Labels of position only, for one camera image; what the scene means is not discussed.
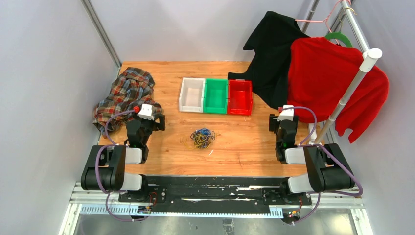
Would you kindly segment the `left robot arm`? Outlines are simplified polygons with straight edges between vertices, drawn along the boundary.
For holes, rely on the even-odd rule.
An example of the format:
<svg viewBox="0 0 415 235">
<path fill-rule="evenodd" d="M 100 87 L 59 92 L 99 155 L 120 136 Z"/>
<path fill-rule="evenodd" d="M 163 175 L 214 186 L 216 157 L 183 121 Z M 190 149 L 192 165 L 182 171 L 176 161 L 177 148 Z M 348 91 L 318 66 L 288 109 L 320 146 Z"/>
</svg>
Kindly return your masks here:
<svg viewBox="0 0 415 235">
<path fill-rule="evenodd" d="M 145 119 L 142 115 L 126 124 L 127 145 L 94 145 L 91 148 L 81 175 L 83 190 L 131 191 L 138 202 L 145 202 L 150 196 L 148 180 L 143 174 L 125 172 L 126 165 L 146 162 L 149 148 L 147 142 L 155 131 L 165 130 L 165 115 Z"/>
</svg>

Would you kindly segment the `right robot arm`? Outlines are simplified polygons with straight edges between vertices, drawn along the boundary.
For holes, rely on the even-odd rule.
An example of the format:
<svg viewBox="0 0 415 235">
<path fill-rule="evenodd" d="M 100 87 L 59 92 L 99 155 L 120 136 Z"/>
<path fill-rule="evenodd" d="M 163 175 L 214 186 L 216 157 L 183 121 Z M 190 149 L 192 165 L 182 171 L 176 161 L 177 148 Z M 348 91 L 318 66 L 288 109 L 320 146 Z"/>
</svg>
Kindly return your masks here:
<svg viewBox="0 0 415 235">
<path fill-rule="evenodd" d="M 336 143 L 299 146 L 295 144 L 298 117 L 280 120 L 269 115 L 269 131 L 276 136 L 276 158 L 285 165 L 305 165 L 307 173 L 284 178 L 280 198 L 286 204 L 298 200 L 300 194 L 353 188 L 352 171 Z"/>
</svg>

